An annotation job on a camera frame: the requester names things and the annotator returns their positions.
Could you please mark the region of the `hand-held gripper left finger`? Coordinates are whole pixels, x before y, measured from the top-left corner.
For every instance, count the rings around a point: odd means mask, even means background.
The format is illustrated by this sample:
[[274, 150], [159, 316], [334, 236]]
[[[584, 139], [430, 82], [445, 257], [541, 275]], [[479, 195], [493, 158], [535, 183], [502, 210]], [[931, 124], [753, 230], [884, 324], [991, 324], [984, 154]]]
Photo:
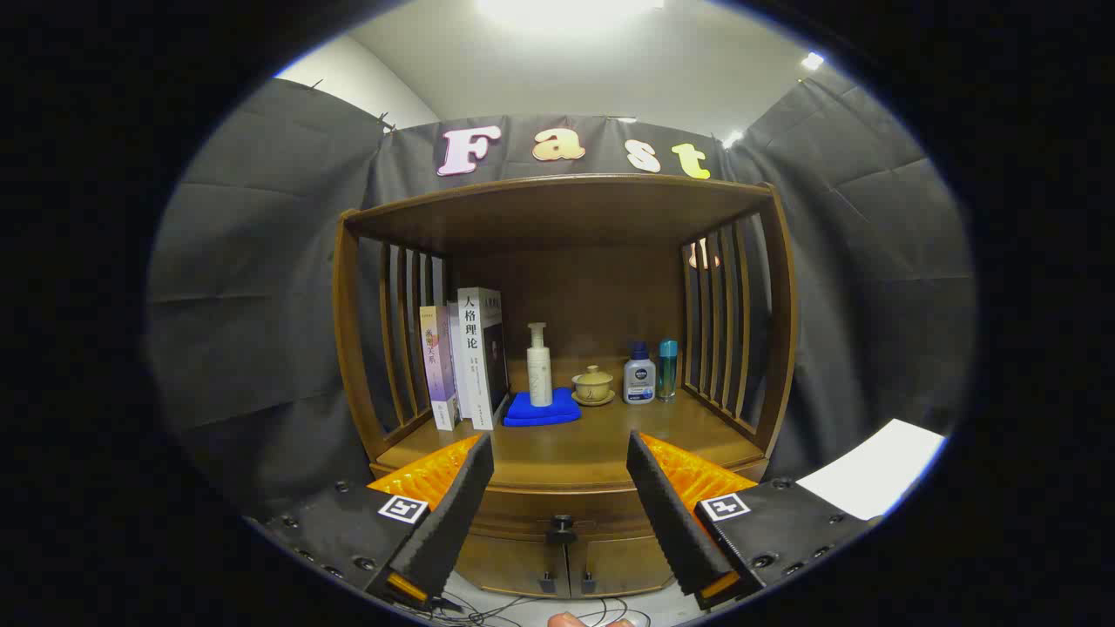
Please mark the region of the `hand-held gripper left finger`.
[[430, 610], [494, 472], [489, 434], [438, 448], [366, 485], [338, 482], [248, 525], [351, 589]]

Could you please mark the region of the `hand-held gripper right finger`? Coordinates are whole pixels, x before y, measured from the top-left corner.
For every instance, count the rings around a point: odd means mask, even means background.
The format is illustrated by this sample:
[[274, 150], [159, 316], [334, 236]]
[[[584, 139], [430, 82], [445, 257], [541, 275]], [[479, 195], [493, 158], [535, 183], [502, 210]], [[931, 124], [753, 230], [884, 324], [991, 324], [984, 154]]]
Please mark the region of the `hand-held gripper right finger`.
[[632, 431], [626, 469], [666, 563], [702, 610], [784, 583], [873, 525], [798, 483], [756, 483]]

